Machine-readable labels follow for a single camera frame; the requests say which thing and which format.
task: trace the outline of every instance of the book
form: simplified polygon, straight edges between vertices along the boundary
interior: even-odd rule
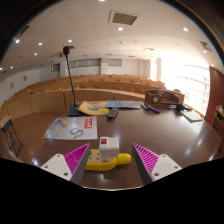
[[[136,101],[113,101],[106,100],[106,107],[116,107],[116,108],[132,108],[132,109],[141,109],[141,106]]]
[[[180,111],[180,113],[183,114],[190,122],[203,121],[203,118],[194,111]]]
[[[109,109],[106,108],[106,101],[83,101],[79,111],[87,115],[106,115]]]

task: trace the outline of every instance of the microphone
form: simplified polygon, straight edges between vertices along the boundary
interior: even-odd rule
[[[71,79],[70,68],[69,68],[69,63],[68,63],[68,55],[70,53],[69,46],[63,47],[63,53],[67,60],[68,74],[69,74],[69,78],[70,78],[70,82],[71,82],[71,86],[72,86],[72,93],[73,93],[73,99],[74,99],[74,103],[69,105],[68,116],[69,117],[85,116],[84,113],[82,113],[81,111],[78,110],[78,108],[80,107],[81,104],[75,102],[75,92],[74,92],[74,88],[72,85],[72,79]]]
[[[179,112],[182,111],[182,110],[192,111],[192,109],[190,109],[188,107],[185,107],[183,104],[180,104],[180,103],[178,103],[176,105],[176,110],[179,111]]]

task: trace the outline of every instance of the ceiling vent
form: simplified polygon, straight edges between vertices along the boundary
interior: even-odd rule
[[[202,45],[202,47],[205,50],[212,51],[211,48],[210,48],[210,46],[208,45],[208,43],[205,43],[205,42],[200,41],[200,44]]]
[[[110,12],[109,23],[119,23],[134,26],[141,17],[138,15],[126,13],[126,12]]]
[[[145,50],[150,50],[150,51],[154,51],[155,49],[153,48],[144,48]]]

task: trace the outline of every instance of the notebook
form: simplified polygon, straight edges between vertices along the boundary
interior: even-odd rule
[[[203,118],[194,111],[180,111],[180,113],[183,114],[190,122],[203,121]]]

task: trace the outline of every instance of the yellow object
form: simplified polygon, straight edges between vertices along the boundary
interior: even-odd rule
[[[61,117],[59,117],[61,119],[61,121],[63,121],[68,127],[71,126],[68,122],[66,122],[64,119],[62,119]]]
[[[87,115],[106,115],[109,113],[109,109],[106,108],[106,101],[83,101],[79,111]]]
[[[131,156],[127,153],[119,153],[118,157],[102,160],[99,149],[91,149],[85,170],[112,170],[116,165],[124,165],[131,162]]]

